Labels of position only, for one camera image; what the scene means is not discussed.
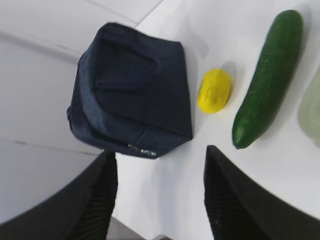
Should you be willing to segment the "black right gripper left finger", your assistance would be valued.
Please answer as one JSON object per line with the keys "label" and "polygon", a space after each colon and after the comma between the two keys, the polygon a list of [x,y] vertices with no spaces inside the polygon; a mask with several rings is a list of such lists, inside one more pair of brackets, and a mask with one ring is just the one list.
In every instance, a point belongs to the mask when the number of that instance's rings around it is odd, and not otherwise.
{"label": "black right gripper left finger", "polygon": [[118,190],[116,155],[101,153],[79,176],[0,225],[2,240],[104,240]]}

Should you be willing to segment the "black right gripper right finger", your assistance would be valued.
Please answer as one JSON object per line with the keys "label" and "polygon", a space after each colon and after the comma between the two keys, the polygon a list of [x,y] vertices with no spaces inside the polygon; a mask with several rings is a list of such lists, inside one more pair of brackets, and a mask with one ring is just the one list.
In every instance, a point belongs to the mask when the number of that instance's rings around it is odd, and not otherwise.
{"label": "black right gripper right finger", "polygon": [[215,240],[318,240],[320,221],[276,197],[216,146],[206,148],[204,205]]}

